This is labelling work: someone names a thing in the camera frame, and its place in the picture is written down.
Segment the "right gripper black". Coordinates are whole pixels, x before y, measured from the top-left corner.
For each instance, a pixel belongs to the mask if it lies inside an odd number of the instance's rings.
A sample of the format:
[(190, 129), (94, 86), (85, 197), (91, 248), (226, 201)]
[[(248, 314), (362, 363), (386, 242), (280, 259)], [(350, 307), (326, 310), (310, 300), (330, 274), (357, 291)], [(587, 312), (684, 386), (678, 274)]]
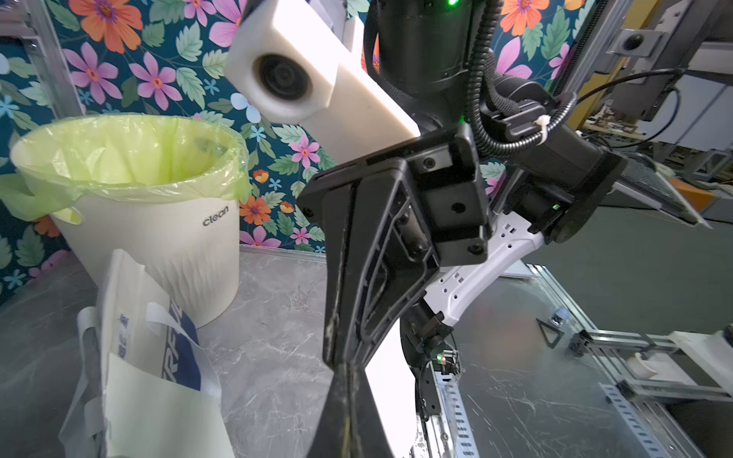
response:
[(297, 204), (326, 234), (327, 366), (365, 366), (438, 265), (489, 257), (488, 200), (464, 123), (319, 173)]

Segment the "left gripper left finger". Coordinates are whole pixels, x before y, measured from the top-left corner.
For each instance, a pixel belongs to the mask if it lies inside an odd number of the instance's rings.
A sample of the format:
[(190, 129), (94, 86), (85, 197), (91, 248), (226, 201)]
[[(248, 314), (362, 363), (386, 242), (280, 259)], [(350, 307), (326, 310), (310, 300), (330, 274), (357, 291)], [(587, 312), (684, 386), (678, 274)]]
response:
[(324, 409), (307, 458), (345, 458), (350, 456), (351, 395), (349, 365), (334, 370)]

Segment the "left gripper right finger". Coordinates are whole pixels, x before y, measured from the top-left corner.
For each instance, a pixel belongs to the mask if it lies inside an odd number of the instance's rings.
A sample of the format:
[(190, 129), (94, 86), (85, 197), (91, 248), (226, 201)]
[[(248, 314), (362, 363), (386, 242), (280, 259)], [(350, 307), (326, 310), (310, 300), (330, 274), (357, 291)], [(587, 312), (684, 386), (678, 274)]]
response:
[(393, 457), (366, 370), (353, 363), (347, 365), (346, 439), (347, 457)]

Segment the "torn white receipt piece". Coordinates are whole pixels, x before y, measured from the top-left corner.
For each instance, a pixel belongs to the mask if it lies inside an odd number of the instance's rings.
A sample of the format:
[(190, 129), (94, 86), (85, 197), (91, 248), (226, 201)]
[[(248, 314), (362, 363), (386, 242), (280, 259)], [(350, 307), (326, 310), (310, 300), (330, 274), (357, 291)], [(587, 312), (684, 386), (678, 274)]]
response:
[(394, 457), (408, 457), (418, 421), (415, 376), (406, 361), (396, 323), (366, 366), (366, 377)]

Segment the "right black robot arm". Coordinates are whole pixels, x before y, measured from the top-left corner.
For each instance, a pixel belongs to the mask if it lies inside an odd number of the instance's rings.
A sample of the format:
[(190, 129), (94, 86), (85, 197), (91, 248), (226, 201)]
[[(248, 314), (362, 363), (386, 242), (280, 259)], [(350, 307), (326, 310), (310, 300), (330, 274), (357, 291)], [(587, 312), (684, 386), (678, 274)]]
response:
[(623, 160), (550, 95), (499, 67), (504, 1), (374, 1), (368, 75), (422, 134), (320, 173), (298, 204), (328, 243), (329, 398), (371, 398), (366, 367), (395, 324), (426, 362), (480, 292), (524, 255), (580, 230)]

